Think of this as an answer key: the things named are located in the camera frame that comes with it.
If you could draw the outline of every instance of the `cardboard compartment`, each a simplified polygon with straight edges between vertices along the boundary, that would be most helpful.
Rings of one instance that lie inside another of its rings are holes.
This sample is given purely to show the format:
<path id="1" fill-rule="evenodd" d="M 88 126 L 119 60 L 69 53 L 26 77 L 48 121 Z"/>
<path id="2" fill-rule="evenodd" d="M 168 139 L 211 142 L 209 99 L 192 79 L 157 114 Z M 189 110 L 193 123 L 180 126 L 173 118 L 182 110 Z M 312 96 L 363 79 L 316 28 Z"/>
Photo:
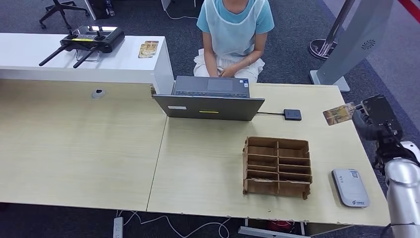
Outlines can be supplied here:
<path id="1" fill-rule="evenodd" d="M 279 157 L 278 163 L 281 165 L 311 166 L 311 161 L 304 158 Z"/>
<path id="2" fill-rule="evenodd" d="M 249 137 L 246 143 L 249 154 L 277 156 L 278 141 L 275 139 Z"/>
<path id="3" fill-rule="evenodd" d="M 277 167 L 277 156 L 248 154 L 248 165 Z"/>
<path id="4" fill-rule="evenodd" d="M 309 183 L 304 184 L 280 181 L 278 190 L 279 194 L 283 196 L 301 197 L 304 200 L 306 200 L 308 198 L 308 195 L 311 193 Z"/>
<path id="5" fill-rule="evenodd" d="M 311 167 L 310 166 L 300 166 L 300 165 L 278 165 L 279 172 L 285 173 L 295 173 L 295 174 L 311 174 Z"/>
<path id="6" fill-rule="evenodd" d="M 308 182 L 308 183 L 312 182 L 311 175 L 279 172 L 279 177 L 280 177 L 280 181 Z"/>
<path id="7" fill-rule="evenodd" d="M 277 172 L 276 167 L 270 167 L 270 166 L 248 165 L 247 169 L 248 170 L 266 171 L 266 172 Z"/>
<path id="8" fill-rule="evenodd" d="M 309 158 L 309 145 L 304 140 L 280 139 L 278 141 L 279 157 Z"/>
<path id="9" fill-rule="evenodd" d="M 247 178 L 244 180 L 244 194 L 264 193 L 278 194 L 278 173 L 247 170 Z"/>
<path id="10" fill-rule="evenodd" d="M 308 198 L 312 171 L 307 141 L 253 136 L 242 151 L 244 194 Z"/>

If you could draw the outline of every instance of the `card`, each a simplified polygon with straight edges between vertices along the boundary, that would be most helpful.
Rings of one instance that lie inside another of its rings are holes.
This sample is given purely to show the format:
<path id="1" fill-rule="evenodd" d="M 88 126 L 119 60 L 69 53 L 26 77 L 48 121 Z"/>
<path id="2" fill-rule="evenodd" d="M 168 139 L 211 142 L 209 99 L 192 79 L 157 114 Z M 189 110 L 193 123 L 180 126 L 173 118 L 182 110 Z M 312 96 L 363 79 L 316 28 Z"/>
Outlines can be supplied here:
<path id="1" fill-rule="evenodd" d="M 139 58 L 152 58 L 156 54 L 159 41 L 145 41 L 140 46 Z"/>
<path id="2" fill-rule="evenodd" d="M 335 125 L 352 119 L 356 107 L 353 102 L 323 112 L 328 125 Z"/>

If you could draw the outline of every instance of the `laptop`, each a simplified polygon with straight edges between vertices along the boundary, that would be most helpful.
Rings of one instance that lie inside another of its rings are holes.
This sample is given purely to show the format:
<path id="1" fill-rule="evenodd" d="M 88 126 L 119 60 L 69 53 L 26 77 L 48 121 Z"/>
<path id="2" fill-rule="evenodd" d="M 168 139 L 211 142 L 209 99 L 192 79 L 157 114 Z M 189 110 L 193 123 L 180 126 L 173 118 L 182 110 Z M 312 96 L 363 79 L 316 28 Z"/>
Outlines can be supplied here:
<path id="1" fill-rule="evenodd" d="M 244 121 L 251 121 L 265 101 L 249 97 L 247 79 L 187 76 L 176 78 L 173 95 L 153 98 L 170 118 Z"/>

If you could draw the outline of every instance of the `office chair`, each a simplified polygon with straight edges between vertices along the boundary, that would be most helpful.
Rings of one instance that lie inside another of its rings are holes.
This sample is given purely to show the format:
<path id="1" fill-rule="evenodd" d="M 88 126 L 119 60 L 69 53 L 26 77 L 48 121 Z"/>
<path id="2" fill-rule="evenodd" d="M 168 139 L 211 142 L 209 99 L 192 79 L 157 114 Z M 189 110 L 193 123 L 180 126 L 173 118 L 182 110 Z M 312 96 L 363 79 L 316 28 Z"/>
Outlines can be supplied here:
<path id="1" fill-rule="evenodd" d="M 54 2 L 54 5 L 47 6 L 45 10 L 47 10 L 47 13 L 43 18 L 40 20 L 40 25 L 42 29 L 46 28 L 46 25 L 44 25 L 42 22 L 45 21 L 45 19 L 52 16 L 55 12 L 59 11 L 61 13 L 61 16 L 64 19 L 64 22 L 66 23 L 67 29 L 71 30 L 71 26 L 68 24 L 67 19 L 65 18 L 64 10 L 77 10 L 77 11 L 84 11 L 86 16 L 89 16 L 88 11 L 85 8 L 76 7 L 76 4 L 73 1 L 66 1 L 63 3 L 59 3 L 58 0 L 52 0 Z"/>

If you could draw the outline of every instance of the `drone controller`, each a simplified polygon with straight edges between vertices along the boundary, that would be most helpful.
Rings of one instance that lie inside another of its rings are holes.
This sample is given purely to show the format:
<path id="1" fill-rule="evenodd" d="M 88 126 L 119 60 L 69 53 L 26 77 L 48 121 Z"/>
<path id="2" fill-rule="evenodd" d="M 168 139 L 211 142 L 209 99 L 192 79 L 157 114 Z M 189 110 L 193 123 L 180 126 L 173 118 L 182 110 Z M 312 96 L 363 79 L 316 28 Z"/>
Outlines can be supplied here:
<path id="1" fill-rule="evenodd" d="M 73 68 L 77 68 L 95 51 L 101 51 L 105 54 L 111 53 L 116 46 L 122 42 L 124 37 L 124 31 L 119 27 L 81 26 L 74 32 L 70 31 L 69 34 L 60 41 L 61 46 L 43 60 L 39 66 L 43 66 L 64 50 L 88 51 L 84 57 L 74 64 Z"/>

